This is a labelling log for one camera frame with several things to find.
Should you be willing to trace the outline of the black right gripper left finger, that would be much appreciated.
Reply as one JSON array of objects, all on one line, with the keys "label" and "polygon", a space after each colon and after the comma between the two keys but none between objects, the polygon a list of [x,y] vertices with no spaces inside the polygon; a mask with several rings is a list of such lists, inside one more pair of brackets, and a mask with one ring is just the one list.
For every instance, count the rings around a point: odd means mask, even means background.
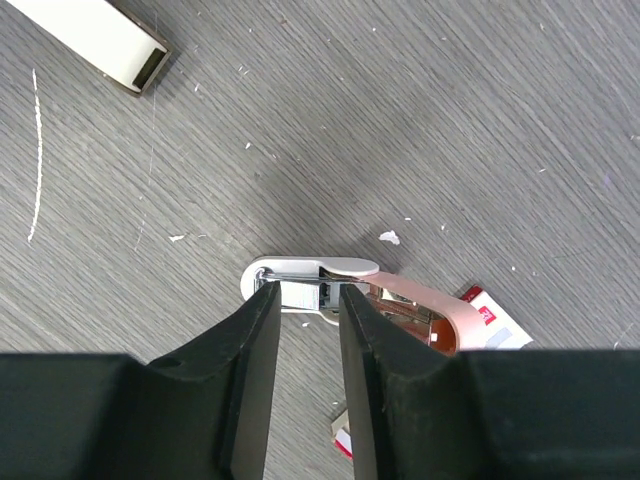
[{"label": "black right gripper left finger", "polygon": [[281,325],[276,283],[143,364],[126,354],[5,354],[5,479],[259,479]]}]

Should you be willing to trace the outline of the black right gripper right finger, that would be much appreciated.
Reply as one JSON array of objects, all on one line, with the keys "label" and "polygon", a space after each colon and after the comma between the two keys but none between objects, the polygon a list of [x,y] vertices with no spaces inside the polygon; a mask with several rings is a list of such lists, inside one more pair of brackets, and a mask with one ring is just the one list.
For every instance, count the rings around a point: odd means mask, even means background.
[{"label": "black right gripper right finger", "polygon": [[441,354],[340,294],[358,479],[635,479],[635,350]]}]

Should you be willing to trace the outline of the pink stapler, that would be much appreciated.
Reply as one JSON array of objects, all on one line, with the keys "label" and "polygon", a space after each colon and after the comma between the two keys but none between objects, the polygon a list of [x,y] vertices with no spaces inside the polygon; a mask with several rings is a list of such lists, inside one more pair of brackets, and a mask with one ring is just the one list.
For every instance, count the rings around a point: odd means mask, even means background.
[{"label": "pink stapler", "polygon": [[353,286],[385,318],[437,351],[453,354],[486,347],[481,314],[470,304],[352,257],[260,257],[241,275],[245,300],[262,286],[281,288],[284,313],[316,314],[339,324],[341,288]]}]

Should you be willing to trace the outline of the beige stapler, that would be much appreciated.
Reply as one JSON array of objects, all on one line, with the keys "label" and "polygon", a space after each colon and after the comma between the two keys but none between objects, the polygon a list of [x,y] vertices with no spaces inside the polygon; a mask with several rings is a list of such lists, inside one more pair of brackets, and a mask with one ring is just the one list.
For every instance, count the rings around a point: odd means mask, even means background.
[{"label": "beige stapler", "polygon": [[133,13],[112,1],[10,3],[129,94],[145,93],[173,49]]}]

